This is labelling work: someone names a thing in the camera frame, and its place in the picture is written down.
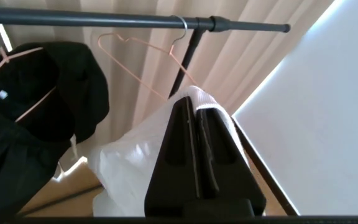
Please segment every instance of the black garment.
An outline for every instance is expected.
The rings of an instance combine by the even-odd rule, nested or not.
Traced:
[[[109,111],[106,79],[86,45],[24,44],[9,55],[36,47],[44,49],[0,68],[0,92],[7,93],[0,98],[1,218],[16,214],[52,178],[73,134],[77,142],[89,138]]]

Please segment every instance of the vertical blind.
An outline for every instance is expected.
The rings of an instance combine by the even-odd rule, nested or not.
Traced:
[[[189,66],[200,88],[233,114],[260,82],[298,43],[301,36],[332,3],[332,0],[0,0],[0,6],[67,11],[125,14],[178,15],[184,17],[223,16],[232,21],[289,23],[291,31],[226,31],[205,33]],[[111,110],[96,134],[83,148],[111,142],[139,124],[164,103],[140,85],[99,49],[99,35],[120,33],[169,49],[180,37],[180,29],[133,29],[114,27],[5,26],[13,47],[27,42],[75,41],[89,46],[109,85]],[[182,60],[192,30],[175,44],[173,53]],[[106,37],[102,44],[129,70],[168,98],[178,72],[165,54],[137,43],[123,43]],[[191,85],[185,78],[181,87]]]

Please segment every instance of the copper wire hanger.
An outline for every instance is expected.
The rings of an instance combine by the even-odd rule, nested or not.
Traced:
[[[0,68],[5,64],[5,63],[9,63],[10,60],[14,59],[14,58],[17,58],[17,57],[21,57],[23,55],[27,55],[29,53],[32,53],[32,52],[36,52],[38,50],[42,50],[43,48],[42,47],[37,47],[35,49],[30,49],[30,50],[26,50],[26,51],[23,51],[23,52],[20,52],[20,53],[17,53],[17,54],[14,54],[14,55],[10,55],[10,56],[7,56],[4,48],[1,46],[0,44],[0,53],[2,55],[2,61],[0,62]],[[54,90],[56,89],[56,87],[53,87],[44,97],[41,98],[41,100],[39,100],[38,102],[36,102],[36,104],[34,104],[30,109],[28,109],[27,111],[25,111],[22,115],[20,115],[16,120],[15,122],[18,122],[20,121],[22,118],[24,118],[27,114],[29,114],[35,107],[37,107],[44,99],[46,99],[46,97],[48,97],[48,95]]]
[[[186,20],[184,20],[184,18],[180,17],[180,16],[176,16],[177,18],[179,18],[182,22],[183,22],[183,25],[185,27],[185,33],[175,39],[172,44],[171,44],[171,48],[170,50],[165,50],[165,49],[162,49],[160,47],[157,47],[157,46],[154,46],[152,44],[149,44],[148,42],[144,41],[144,40],[140,40],[138,38],[135,38],[135,37],[129,37],[129,38],[126,38],[124,39],[123,37],[121,37],[119,34],[117,33],[108,33],[108,34],[102,34],[99,36],[98,38],[98,45],[99,45],[99,48],[102,49],[104,51],[104,53],[106,53],[109,57],[111,57],[111,59],[113,59],[121,68],[123,68],[127,73],[129,73],[130,75],[132,75],[137,81],[140,82],[140,84],[142,84],[143,86],[146,86],[150,91],[152,91],[153,93],[155,93],[157,96],[161,97],[162,100],[166,101],[167,99],[162,96],[160,93],[158,93],[157,91],[155,91],[151,86],[149,86],[148,84],[144,83],[138,76],[136,76],[133,72],[131,72],[127,67],[125,67],[125,65],[123,65],[120,61],[118,61],[118,59],[116,59],[114,56],[112,56],[106,49],[103,48],[103,46],[101,45],[101,38],[104,37],[104,36],[107,36],[107,35],[114,35],[116,36],[119,40],[123,41],[124,43],[128,42],[129,40],[132,40],[134,42],[138,42],[138,43],[141,43],[141,44],[144,44],[144,45],[148,45],[149,47],[152,47],[154,49],[157,49],[163,53],[166,53],[169,55],[169,57],[171,57],[175,63],[177,63],[180,67],[181,70],[183,70],[183,72],[187,75],[187,77],[189,77],[189,79],[196,85],[196,81],[194,80],[194,78],[187,72],[187,70],[181,65],[181,63],[179,62],[179,60],[172,54],[172,51],[173,51],[173,47],[174,47],[174,44],[176,41],[178,40],[181,40],[182,38],[184,38],[186,36],[186,33],[187,33],[187,23],[186,23]]]

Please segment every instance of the brown floor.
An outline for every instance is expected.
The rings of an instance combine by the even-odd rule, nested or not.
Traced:
[[[265,214],[269,216],[286,215],[252,161],[250,161],[250,168],[267,198]],[[96,176],[88,169],[86,164],[82,164],[59,182],[51,180],[31,201],[28,202],[22,209],[22,212],[98,184],[99,181]],[[93,198],[101,191],[102,189],[97,189],[88,192],[87,194],[56,204],[52,207],[31,213],[27,215],[27,217],[90,217],[93,214]]]

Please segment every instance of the drawstring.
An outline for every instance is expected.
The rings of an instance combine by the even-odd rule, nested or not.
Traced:
[[[77,139],[75,134],[70,138],[71,150],[74,152],[75,159],[79,159],[78,157],[78,150],[77,150]]]

